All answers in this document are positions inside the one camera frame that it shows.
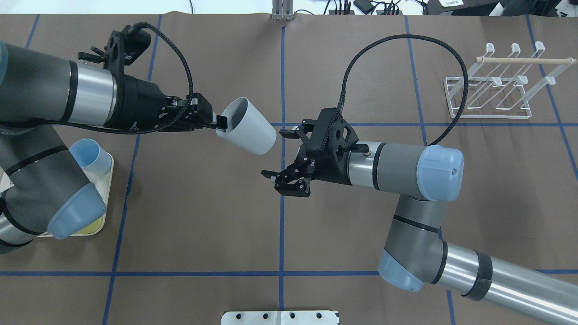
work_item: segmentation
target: wooden dowel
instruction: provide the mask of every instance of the wooden dowel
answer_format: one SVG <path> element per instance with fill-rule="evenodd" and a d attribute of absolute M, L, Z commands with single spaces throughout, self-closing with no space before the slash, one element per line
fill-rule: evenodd
<path fill-rule="evenodd" d="M 476 58 L 476 63 L 495 64 L 576 64 L 578 61 L 572 58 Z"/>

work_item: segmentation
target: metal bracket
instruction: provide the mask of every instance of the metal bracket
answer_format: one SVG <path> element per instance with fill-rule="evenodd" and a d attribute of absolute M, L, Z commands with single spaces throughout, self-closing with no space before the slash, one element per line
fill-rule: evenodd
<path fill-rule="evenodd" d="M 273 20 L 293 20 L 293 0 L 273 0 Z"/>

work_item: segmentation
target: white mounting plate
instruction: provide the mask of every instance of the white mounting plate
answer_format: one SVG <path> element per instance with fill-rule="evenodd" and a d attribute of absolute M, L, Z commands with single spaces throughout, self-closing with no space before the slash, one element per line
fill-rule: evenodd
<path fill-rule="evenodd" d="M 97 187 L 98 193 L 101 195 L 102 200 L 104 201 L 105 205 L 108 207 L 108 198 L 109 198 L 109 194 L 110 194 L 110 183 L 112 182 L 112 173 L 114 170 L 114 158 L 110 155 L 110 153 L 107 153 L 107 154 L 110 156 L 110 159 L 112 161 L 112 164 L 110 166 L 110 170 L 107 173 L 102 174 L 102 175 L 98 175 L 98 174 L 91 173 L 91 172 L 84 172 L 84 174 L 86 175 L 86 177 L 88 178 L 89 181 L 91 181 L 95 184 L 95 186 Z M 10 179 L 8 178 L 6 173 L 4 173 L 4 171 L 0 168 L 0 193 L 11 188 L 12 186 L 13 186 L 12 182 L 10 181 Z M 102 217 L 98 218 L 98 220 L 94 221 L 93 223 L 88 225 L 86 228 L 80 230 L 79 232 L 73 234 L 72 236 L 90 236 L 90 235 L 94 235 L 94 234 L 98 233 L 102 229 L 102 227 L 104 227 L 105 219 L 106 219 L 106 212 L 104 215 L 102 215 Z M 49 234 L 48 232 L 45 232 L 44 234 L 42 234 L 38 237 L 52 237 L 52 235 Z"/>
<path fill-rule="evenodd" d="M 221 325 L 242 325 L 242 324 L 339 325 L 339 312 L 338 311 L 227 312 L 221 318 Z"/>
<path fill-rule="evenodd" d="M 443 80 L 444 91 L 446 92 L 447 107 L 450 111 L 450 117 L 452 119 L 455 117 L 455 113 L 458 111 L 459 107 L 454 107 L 452 105 L 451 98 L 450 98 L 450 89 L 452 87 L 454 87 L 456 82 L 459 81 L 460 79 L 462 79 L 462 77 L 446 77 Z M 503 82 L 506 81 L 506 83 L 507 83 L 511 78 L 504 78 L 503 77 L 501 79 Z M 490 80 L 490 78 L 485 78 L 485 77 L 469 78 L 470 82 L 472 82 L 472 81 L 485 82 L 488 80 Z M 523 97 L 524 94 L 526 93 L 524 90 L 524 86 L 520 85 L 520 86 L 516 86 L 516 87 L 520 91 L 520 97 Z M 462 112 L 462 115 L 460 115 L 460 119 L 523 119 L 523 120 L 526 120 L 526 119 L 529 119 L 530 117 L 532 117 L 532 112 L 530 111 L 530 105 L 529 105 L 528 101 L 523 101 L 522 107 L 518 108 L 518 109 L 524 110 L 526 115 L 476 115 L 476 114 L 468 114 L 468 110 L 470 110 L 470 112 L 475 112 L 477 109 L 478 108 L 466 107 L 464 109 L 464 111 Z"/>

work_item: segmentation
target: power adapter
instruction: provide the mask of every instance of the power adapter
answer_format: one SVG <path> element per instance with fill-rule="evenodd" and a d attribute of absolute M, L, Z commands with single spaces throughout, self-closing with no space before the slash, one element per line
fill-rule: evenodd
<path fill-rule="evenodd" d="M 370 13 L 374 8 L 373 4 L 371 4 L 369 0 L 355 0 L 353 4 L 364 14 Z"/>

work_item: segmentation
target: blue cup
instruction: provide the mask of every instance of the blue cup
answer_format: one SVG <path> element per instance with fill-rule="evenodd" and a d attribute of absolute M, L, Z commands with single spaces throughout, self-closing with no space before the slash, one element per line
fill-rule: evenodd
<path fill-rule="evenodd" d="M 104 174 L 112 166 L 112 159 L 108 153 L 92 139 L 76 141 L 69 151 L 82 170 L 86 172 Z"/>

